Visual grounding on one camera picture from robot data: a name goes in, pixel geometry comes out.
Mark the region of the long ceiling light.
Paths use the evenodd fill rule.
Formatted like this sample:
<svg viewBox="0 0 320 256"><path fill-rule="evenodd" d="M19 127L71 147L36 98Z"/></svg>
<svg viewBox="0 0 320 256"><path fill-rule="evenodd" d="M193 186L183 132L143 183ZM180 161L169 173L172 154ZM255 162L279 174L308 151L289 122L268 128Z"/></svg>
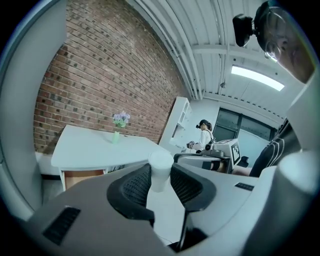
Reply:
<svg viewBox="0 0 320 256"><path fill-rule="evenodd" d="M276 80L274 80L264 74L261 74L261 73L255 72L253 70L243 68L243 67L233 65L231 68L231 73L233 75L238 75L238 76L248 78L248 79L254 80L256 82L262 83L266 86L269 86L269 87L277 90L278 92L280 92L285 87L282 83L280 83L280 82L278 82L278 81L276 81Z"/></svg>

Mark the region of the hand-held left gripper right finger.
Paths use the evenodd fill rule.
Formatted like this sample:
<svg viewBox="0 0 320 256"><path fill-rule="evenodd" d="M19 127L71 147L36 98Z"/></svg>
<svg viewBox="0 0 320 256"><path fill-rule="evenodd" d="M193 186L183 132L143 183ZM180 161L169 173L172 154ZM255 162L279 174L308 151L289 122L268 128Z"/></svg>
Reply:
<svg viewBox="0 0 320 256"><path fill-rule="evenodd" d="M170 184L187 213L204 211L217 193L209 179L177 163L171 167Z"/></svg>

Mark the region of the person's right forearm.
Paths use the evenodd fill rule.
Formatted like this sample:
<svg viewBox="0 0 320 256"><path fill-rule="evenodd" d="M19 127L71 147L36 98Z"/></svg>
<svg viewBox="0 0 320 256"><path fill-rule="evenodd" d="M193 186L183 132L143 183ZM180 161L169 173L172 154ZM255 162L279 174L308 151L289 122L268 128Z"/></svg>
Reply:
<svg viewBox="0 0 320 256"><path fill-rule="evenodd" d="M252 171L251 167L242 167L236 165L232 171L233 175L249 176Z"/></svg>

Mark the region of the dark glass window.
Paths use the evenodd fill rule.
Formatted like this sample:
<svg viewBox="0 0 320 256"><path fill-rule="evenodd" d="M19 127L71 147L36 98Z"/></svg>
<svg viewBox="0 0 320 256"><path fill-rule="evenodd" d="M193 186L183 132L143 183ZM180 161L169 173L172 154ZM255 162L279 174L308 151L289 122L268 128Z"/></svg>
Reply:
<svg viewBox="0 0 320 256"><path fill-rule="evenodd" d="M241 130L266 141L270 141L277 131L276 128L247 115L220 107L213 128L216 141L236 139Z"/></svg>

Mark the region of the white desk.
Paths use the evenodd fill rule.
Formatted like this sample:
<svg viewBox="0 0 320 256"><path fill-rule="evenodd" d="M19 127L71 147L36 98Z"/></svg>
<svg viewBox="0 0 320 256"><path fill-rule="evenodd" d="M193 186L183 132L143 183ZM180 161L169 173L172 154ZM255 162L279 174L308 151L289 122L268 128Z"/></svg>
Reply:
<svg viewBox="0 0 320 256"><path fill-rule="evenodd" d="M114 134L73 125L66 125L55 146L51 165L58 168L62 188L66 190L65 172L108 172L111 167L142 163L153 152L165 152L160 145L146 137Z"/></svg>

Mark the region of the person's black printed shirt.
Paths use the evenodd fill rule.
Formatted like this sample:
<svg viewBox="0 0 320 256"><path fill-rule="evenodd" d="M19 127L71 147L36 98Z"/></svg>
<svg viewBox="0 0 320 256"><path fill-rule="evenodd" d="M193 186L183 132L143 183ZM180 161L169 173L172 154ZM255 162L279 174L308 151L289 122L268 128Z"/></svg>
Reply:
<svg viewBox="0 0 320 256"><path fill-rule="evenodd" d="M256 159L249 176L258 178L263 169L276 166L285 156L300 150L298 138L289 121L285 119L274 138Z"/></svg>

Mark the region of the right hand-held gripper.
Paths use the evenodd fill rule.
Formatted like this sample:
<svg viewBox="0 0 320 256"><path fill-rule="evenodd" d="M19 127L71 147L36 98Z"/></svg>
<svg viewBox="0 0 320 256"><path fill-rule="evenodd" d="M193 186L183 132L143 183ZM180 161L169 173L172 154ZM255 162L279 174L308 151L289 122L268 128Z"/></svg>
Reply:
<svg viewBox="0 0 320 256"><path fill-rule="evenodd" d="M220 173L231 173L241 158L238 140L226 139L207 144L199 153L177 153L174 162Z"/></svg>

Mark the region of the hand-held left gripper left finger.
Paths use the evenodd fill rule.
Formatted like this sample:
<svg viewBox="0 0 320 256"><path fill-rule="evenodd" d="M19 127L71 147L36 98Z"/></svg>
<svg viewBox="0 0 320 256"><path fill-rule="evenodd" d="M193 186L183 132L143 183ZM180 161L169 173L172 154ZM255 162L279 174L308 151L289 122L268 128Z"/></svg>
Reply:
<svg viewBox="0 0 320 256"><path fill-rule="evenodd" d="M151 166L145 164L112 182L106 197L110 205L125 218L148 221L153 227L155 214L147 209L151 185Z"/></svg>

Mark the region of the person's glasses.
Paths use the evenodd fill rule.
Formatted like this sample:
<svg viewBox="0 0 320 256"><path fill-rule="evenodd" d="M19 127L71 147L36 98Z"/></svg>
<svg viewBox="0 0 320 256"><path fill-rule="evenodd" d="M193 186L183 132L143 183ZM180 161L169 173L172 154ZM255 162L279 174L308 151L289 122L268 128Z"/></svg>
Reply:
<svg viewBox="0 0 320 256"><path fill-rule="evenodd" d="M265 44L264 55L266 59L270 59L273 62L277 63L281 59L282 53L285 52L286 47L286 38L273 37Z"/></svg>

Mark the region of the tall white shelf unit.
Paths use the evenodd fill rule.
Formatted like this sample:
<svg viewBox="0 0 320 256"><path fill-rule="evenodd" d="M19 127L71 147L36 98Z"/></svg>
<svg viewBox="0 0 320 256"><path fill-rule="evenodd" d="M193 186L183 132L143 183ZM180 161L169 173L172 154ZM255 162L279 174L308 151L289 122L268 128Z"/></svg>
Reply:
<svg viewBox="0 0 320 256"><path fill-rule="evenodd" d="M187 142L184 135L191 115L189 100L186 97L178 96L159 141L159 146L169 151L173 156L186 149Z"/></svg>

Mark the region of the white cylinder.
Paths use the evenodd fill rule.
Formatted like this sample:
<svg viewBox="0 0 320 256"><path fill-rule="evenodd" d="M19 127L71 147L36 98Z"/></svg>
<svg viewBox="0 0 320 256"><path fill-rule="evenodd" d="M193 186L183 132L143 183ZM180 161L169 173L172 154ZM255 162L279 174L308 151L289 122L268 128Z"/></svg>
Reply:
<svg viewBox="0 0 320 256"><path fill-rule="evenodd" d="M167 180L171 175L174 163L173 156L165 150L152 152L148 156L148 164L151 167L151 190L156 193L164 191Z"/></svg>

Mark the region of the purple flowers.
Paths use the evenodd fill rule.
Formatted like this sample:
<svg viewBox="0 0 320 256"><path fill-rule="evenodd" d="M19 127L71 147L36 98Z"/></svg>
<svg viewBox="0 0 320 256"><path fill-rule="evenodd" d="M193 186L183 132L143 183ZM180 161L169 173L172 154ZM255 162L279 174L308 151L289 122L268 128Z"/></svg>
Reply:
<svg viewBox="0 0 320 256"><path fill-rule="evenodd" d="M114 114L112 118L113 123L117 128L125 128L129 123L131 116L125 111L122 111L120 113Z"/></svg>

